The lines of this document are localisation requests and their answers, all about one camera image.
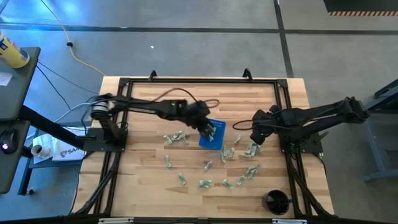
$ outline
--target concrete floor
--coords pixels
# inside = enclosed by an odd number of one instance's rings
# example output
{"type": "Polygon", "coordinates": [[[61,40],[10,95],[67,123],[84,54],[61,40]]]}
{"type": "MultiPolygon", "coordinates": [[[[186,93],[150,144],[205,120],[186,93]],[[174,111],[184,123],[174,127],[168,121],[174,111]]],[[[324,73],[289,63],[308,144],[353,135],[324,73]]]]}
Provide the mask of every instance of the concrete floor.
{"type": "MultiPolygon", "coordinates": [[[[64,23],[76,26],[277,28],[272,0],[46,2],[64,23]]],[[[322,2],[280,0],[285,28],[398,30],[398,17],[330,17],[322,2]]],[[[33,0],[10,0],[0,19],[56,24],[40,1],[33,0]]],[[[63,32],[5,30],[5,33],[20,46],[41,47],[42,63],[92,91],[99,91],[102,76],[72,59],[63,32]]],[[[249,67],[255,77],[286,77],[278,34],[69,32],[69,35],[77,56],[108,75],[149,75],[154,69],[158,75],[239,77],[249,67]]],[[[312,106],[345,96],[366,102],[376,90],[397,78],[396,35],[288,35],[287,43],[294,75],[305,79],[312,106]]],[[[44,72],[71,105],[92,96],[49,71],[44,72]]],[[[33,77],[25,105],[52,120],[67,110],[40,73],[33,77]]],[[[76,121],[82,113],[73,112],[63,121],[76,121]]],[[[364,126],[342,124],[329,131],[323,140],[324,160],[336,214],[397,223],[398,179],[370,184],[362,181],[363,175],[376,171],[364,126]]],[[[0,195],[0,220],[66,215],[79,167],[34,170],[30,186],[37,194],[17,196],[24,164],[21,159],[11,191],[0,195]]]]}

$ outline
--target wooden table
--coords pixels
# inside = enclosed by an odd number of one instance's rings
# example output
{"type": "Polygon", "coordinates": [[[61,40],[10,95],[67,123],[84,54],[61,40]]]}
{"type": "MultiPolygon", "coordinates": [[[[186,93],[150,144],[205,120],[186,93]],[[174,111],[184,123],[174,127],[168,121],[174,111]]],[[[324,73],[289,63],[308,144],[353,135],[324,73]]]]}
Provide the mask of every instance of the wooden table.
{"type": "MultiPolygon", "coordinates": [[[[120,77],[104,77],[100,94],[116,94],[120,77]]],[[[308,108],[307,93],[301,78],[288,78],[292,107],[308,108]]],[[[154,99],[174,87],[190,91],[199,100],[219,99],[220,105],[211,109],[209,118],[226,121],[224,143],[235,148],[233,159],[223,164],[220,152],[204,149],[198,145],[199,134],[178,121],[166,121],[154,115],[129,113],[129,136],[119,166],[118,180],[113,201],[112,216],[129,217],[213,217],[213,218],[272,218],[276,217],[261,206],[261,197],[270,190],[281,189],[290,196],[284,155],[280,153],[278,136],[269,136],[260,152],[252,159],[240,159],[251,141],[250,131],[236,131],[232,124],[251,119],[258,109],[267,111],[275,104],[274,88],[269,84],[253,83],[134,83],[132,96],[154,99]],[[189,146],[182,142],[171,146],[164,144],[163,135],[182,130],[191,133],[189,146]],[[234,140],[244,134],[237,146],[234,140]],[[164,156],[170,155],[173,167],[165,168],[164,156]],[[213,161],[205,173],[204,166],[213,161]],[[234,184],[251,165],[262,164],[258,175],[245,180],[233,190],[221,181],[227,178],[234,184]],[[178,173],[187,180],[181,186],[178,173]],[[200,179],[211,179],[213,186],[199,189],[200,179]]],[[[164,99],[186,98],[186,93],[173,91],[164,99]]],[[[93,153],[83,161],[74,211],[81,208],[98,185],[103,152],[93,153]]],[[[307,184],[324,208],[333,213],[328,183],[322,163],[312,154],[303,154],[307,184]]],[[[300,208],[304,211],[302,194],[297,186],[300,208]]],[[[108,189],[103,197],[106,200],[108,189]]],[[[292,206],[281,218],[294,217],[292,206]]]]}

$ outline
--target spray can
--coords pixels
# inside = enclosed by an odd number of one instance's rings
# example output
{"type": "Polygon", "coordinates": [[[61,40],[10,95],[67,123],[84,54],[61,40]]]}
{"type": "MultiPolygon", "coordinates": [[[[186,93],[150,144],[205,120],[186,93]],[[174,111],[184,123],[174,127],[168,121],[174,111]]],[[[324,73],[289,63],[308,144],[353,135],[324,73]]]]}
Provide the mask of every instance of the spray can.
{"type": "Polygon", "coordinates": [[[0,60],[12,68],[21,68],[29,62],[30,57],[0,30],[0,60]]]}

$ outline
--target computer mouse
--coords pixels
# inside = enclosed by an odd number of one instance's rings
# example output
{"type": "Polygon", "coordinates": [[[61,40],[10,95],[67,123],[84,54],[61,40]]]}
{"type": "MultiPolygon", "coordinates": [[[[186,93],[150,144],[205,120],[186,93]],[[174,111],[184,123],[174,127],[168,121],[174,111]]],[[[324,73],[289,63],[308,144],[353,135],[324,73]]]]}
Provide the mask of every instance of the computer mouse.
{"type": "Polygon", "coordinates": [[[0,134],[0,149],[5,154],[12,154],[18,149],[17,130],[8,128],[0,134]]]}

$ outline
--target black mug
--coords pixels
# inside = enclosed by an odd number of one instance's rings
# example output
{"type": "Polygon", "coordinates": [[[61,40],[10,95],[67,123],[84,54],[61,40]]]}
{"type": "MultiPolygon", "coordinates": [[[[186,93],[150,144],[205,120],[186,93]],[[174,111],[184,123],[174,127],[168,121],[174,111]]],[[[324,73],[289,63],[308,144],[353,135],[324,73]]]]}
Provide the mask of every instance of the black mug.
{"type": "Polygon", "coordinates": [[[271,190],[261,199],[262,206],[275,215],[283,215],[289,210],[291,200],[281,190],[271,190]]]}

